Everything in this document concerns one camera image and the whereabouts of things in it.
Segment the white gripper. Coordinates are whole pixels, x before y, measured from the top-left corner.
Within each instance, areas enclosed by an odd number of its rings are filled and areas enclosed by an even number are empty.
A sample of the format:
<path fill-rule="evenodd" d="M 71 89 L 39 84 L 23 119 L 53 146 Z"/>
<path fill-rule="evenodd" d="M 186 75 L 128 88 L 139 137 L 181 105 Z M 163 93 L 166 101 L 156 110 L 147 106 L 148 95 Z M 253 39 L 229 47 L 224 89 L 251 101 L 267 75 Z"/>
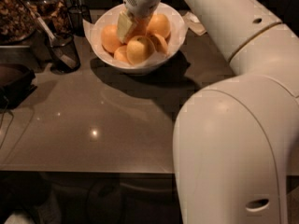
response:
<path fill-rule="evenodd" d="M 138 18 L 151 15 L 161 0 L 122 0 L 125 9 L 120 12 L 117 22 L 117 37 L 122 43 L 127 43 L 134 35 L 138 26 Z"/>

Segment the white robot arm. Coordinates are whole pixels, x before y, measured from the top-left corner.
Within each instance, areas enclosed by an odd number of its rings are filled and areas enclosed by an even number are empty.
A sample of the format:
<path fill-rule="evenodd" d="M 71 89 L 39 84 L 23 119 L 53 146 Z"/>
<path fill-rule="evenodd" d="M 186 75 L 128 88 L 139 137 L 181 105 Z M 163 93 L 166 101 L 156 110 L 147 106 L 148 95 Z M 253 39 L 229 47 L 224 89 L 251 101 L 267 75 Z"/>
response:
<path fill-rule="evenodd" d="M 184 0 L 235 75 L 184 104 L 173 161 L 184 224 L 288 224 L 298 38 L 256 0 Z"/>

